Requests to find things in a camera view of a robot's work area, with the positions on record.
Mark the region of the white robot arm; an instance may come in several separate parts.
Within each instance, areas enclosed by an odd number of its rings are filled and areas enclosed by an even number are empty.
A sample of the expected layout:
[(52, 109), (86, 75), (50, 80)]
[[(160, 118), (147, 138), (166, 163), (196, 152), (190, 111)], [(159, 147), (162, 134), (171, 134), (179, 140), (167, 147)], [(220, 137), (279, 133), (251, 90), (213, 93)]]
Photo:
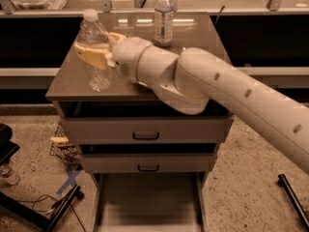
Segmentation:
[(309, 108), (201, 48), (180, 54), (121, 36), (113, 46), (76, 43), (85, 63), (153, 90), (175, 110), (196, 115), (214, 100), (236, 114), (305, 173), (309, 173)]

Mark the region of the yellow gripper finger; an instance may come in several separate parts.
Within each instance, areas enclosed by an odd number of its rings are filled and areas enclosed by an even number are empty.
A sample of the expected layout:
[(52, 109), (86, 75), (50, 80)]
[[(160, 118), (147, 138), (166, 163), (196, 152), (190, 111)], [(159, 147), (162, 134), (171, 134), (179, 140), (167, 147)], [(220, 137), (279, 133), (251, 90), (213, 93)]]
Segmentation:
[(110, 35), (117, 43), (123, 41), (123, 40), (126, 38), (125, 35), (119, 34), (119, 33), (115, 33), (115, 32), (110, 32), (109, 35)]
[(75, 52), (80, 60), (91, 67), (107, 70), (110, 51), (103, 48), (85, 47), (80, 44), (74, 46)]

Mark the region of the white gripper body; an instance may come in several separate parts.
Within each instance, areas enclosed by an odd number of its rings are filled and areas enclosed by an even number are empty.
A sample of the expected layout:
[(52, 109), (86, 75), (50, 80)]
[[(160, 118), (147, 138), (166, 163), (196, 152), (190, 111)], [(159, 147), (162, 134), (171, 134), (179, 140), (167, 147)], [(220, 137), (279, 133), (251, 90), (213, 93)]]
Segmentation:
[(126, 38), (118, 42), (112, 50), (117, 74), (132, 83), (137, 83), (140, 58), (152, 45), (152, 42), (138, 37)]

